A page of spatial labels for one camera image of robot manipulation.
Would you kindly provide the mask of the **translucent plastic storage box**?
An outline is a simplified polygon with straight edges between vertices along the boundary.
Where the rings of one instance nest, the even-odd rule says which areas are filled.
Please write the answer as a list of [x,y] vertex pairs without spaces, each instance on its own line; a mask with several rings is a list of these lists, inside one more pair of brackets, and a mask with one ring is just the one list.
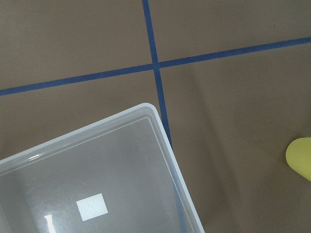
[[202,233],[156,108],[142,103],[0,162],[3,233]]

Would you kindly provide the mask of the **yellow-green round object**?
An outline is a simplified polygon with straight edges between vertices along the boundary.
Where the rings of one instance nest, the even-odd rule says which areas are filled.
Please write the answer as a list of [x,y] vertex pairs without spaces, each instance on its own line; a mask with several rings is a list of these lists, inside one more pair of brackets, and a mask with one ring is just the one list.
[[296,173],[311,181],[311,138],[303,137],[292,141],[285,153],[286,162]]

